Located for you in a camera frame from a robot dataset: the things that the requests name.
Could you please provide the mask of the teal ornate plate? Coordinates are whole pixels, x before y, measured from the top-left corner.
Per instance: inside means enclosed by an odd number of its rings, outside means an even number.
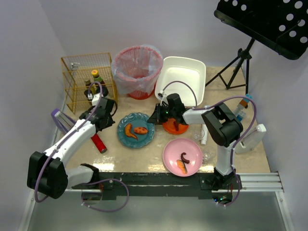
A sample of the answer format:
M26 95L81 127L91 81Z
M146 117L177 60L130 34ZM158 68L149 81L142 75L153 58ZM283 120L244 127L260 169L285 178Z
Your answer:
M128 148L141 148L149 144L155 133L153 123L144 113L131 113L122 118L117 126L119 141Z

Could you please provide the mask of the brown-lidded seasoning bottle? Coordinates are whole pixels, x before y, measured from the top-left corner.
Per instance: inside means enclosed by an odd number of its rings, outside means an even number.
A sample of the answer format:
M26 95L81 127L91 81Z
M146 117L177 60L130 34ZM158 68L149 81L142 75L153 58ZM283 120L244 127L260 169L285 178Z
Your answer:
M90 81L90 79L87 79L87 80L85 80L84 81L85 82L85 86L87 87L87 88L91 88L92 87L92 82Z

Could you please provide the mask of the pink plate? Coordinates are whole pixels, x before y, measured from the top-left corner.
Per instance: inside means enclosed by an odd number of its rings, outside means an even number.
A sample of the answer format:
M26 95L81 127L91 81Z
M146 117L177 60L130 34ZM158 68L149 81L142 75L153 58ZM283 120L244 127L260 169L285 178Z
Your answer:
M187 174L177 166L177 160L182 160L187 168ZM188 177L197 173L203 163L203 153L200 147L190 139L177 138L170 141L163 151L163 162L167 170L179 177Z

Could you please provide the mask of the green yellow-capped sauce bottle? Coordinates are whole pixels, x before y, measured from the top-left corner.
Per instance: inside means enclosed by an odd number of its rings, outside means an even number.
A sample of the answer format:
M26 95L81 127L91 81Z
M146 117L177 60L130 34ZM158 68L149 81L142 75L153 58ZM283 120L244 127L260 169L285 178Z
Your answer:
M103 81L102 77L100 76L98 70L94 69L91 72L94 81L99 82L102 86L105 86L105 82Z

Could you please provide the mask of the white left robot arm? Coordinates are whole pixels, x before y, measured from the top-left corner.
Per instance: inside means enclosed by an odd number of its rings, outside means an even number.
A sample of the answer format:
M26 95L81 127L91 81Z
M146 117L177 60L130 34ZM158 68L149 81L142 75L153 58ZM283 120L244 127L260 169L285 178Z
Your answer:
M56 144L30 156L26 184L35 191L36 201L39 201L39 193L57 199L67 189L98 179L98 169L89 164L71 170L65 167L83 143L114 124L112 117L116 110L114 100L96 95L93 106L80 115Z

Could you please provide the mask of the orange plate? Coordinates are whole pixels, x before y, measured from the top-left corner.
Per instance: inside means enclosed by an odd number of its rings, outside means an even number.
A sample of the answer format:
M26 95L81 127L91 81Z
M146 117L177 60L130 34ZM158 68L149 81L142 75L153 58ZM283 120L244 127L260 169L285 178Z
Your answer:
M163 123L163 128L165 129L165 131L167 131L170 134L183 134L184 132L186 132L189 128L189 125L183 125L183 124L179 124L179 131L175 131L173 122L175 121L175 119L170 118L168 119L167 122Z

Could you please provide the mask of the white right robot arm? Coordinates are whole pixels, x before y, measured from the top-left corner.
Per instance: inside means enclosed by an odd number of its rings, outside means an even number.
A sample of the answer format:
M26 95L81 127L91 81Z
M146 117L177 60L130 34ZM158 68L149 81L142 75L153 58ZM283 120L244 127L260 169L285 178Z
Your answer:
M213 106L186 108L177 93L167 96L167 103L156 104L148 123L162 124L173 118L182 125L201 124L207 127L212 140L218 146L217 163L214 173L219 177L234 175L233 148L243 131L241 122L225 104L234 99L228 97Z

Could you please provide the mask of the dark spice jar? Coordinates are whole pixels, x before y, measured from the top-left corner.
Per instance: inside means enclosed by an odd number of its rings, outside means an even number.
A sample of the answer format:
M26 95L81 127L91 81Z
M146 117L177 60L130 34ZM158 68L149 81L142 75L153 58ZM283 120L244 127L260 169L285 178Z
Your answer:
M84 91L84 95L86 96L88 101L91 101L93 99L93 94L89 92L88 90Z

